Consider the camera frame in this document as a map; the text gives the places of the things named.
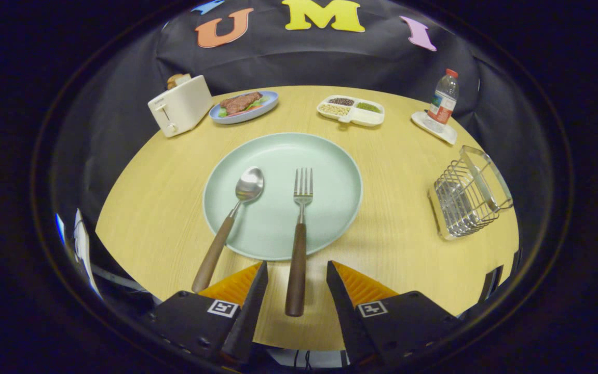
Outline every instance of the black cloth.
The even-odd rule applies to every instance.
[[[326,6],[329,0],[316,3]],[[81,88],[62,124],[55,154],[62,218],[71,225],[71,215],[80,208],[95,225],[116,179],[158,131],[147,102],[166,89],[173,74],[204,75],[212,95],[330,85],[429,102],[449,68],[458,72],[460,87],[453,116],[500,168],[517,207],[522,242],[534,242],[553,192],[551,150],[542,130],[551,124],[541,122],[524,88],[515,83],[518,72],[505,71],[494,56],[415,10],[387,0],[359,4],[364,33],[315,25],[289,31],[287,6],[246,0],[224,2],[205,15],[186,10],[131,40]],[[225,35],[233,27],[228,15],[247,7],[254,11],[244,35],[214,48],[197,45],[197,26],[221,18],[218,35]],[[410,43],[401,15],[425,24],[437,51]]]

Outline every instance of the metal utensil holder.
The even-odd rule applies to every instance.
[[[499,199],[493,196],[484,172],[488,177],[494,175],[500,184]],[[460,159],[451,161],[437,178],[429,189],[429,198],[440,234],[447,240],[481,230],[496,220],[501,210],[513,206],[505,179],[491,157],[470,146],[463,146]]]

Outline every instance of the wire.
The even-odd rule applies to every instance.
[[[294,353],[294,372],[297,371],[297,357],[299,357],[299,350],[297,350],[297,353]]]
[[[313,366],[311,366],[310,362],[308,361],[310,359],[310,351],[306,351],[306,356],[304,359],[306,359],[306,367],[304,367],[304,371],[313,371]]]

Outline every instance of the plate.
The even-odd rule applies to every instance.
[[[313,168],[313,201],[305,210],[308,254],[337,240],[359,212],[363,180],[354,159],[329,140],[283,132],[244,143],[216,165],[202,196],[205,219],[214,235],[237,203],[239,177],[251,166],[262,170],[264,191],[239,208],[226,242],[243,256],[269,261],[292,257],[299,215],[292,197],[297,168]]]
[[[247,94],[253,93],[253,92],[259,92],[261,95],[263,95],[263,97],[264,96],[269,97],[268,100],[266,100],[262,103],[261,108],[255,109],[254,111],[242,113],[242,114],[237,114],[236,116],[219,117],[218,112],[221,110],[221,104],[219,102],[219,104],[216,104],[209,111],[209,116],[216,123],[220,123],[223,125],[232,125],[233,123],[240,123],[240,122],[248,121],[248,120],[254,119],[256,117],[259,117],[259,116],[263,115],[264,113],[271,111],[274,108],[274,106],[276,106],[276,104],[278,104],[278,93],[273,92],[273,91],[251,91],[251,92],[242,93],[241,95],[247,95]]]
[[[445,142],[448,142],[451,145],[456,144],[456,130],[449,125],[444,125],[441,131],[436,131],[431,125],[427,125],[427,120],[430,118],[428,114],[425,112],[415,112],[411,116],[412,121],[415,125],[423,128],[425,131],[428,131],[430,134],[435,135],[435,137],[441,138]]]
[[[332,100],[332,99],[349,99],[349,100],[352,100],[352,104],[351,105],[334,104],[332,102],[329,102],[329,100]],[[377,108],[380,111],[380,113],[376,113],[373,111],[368,111],[366,109],[358,108],[357,106],[359,104],[372,105],[375,108]],[[331,106],[334,106],[335,108],[342,109],[342,111],[347,111],[347,113],[346,114],[329,113],[322,109],[323,105],[331,105]],[[384,106],[378,104],[377,102],[363,100],[363,99],[359,99],[357,97],[349,97],[349,96],[345,96],[345,95],[331,95],[331,96],[327,97],[326,99],[322,100],[320,102],[320,104],[318,104],[317,110],[318,110],[318,113],[322,114],[322,116],[338,120],[341,123],[352,122],[357,125],[372,127],[372,126],[380,125],[380,123],[384,122]]]

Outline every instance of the water bottle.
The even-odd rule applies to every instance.
[[[444,124],[451,117],[451,113],[458,100],[458,73],[446,69],[446,75],[440,79],[435,88],[435,95],[428,110],[429,119],[426,125],[433,131],[442,132]]]

